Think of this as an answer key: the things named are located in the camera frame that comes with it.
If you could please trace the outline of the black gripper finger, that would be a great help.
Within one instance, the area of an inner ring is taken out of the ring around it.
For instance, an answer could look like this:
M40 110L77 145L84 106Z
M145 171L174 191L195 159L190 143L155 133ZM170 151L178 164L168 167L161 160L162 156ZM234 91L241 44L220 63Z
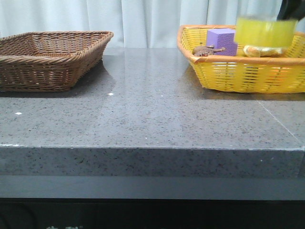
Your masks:
M282 0L277 20L302 20L305 17L304 0Z

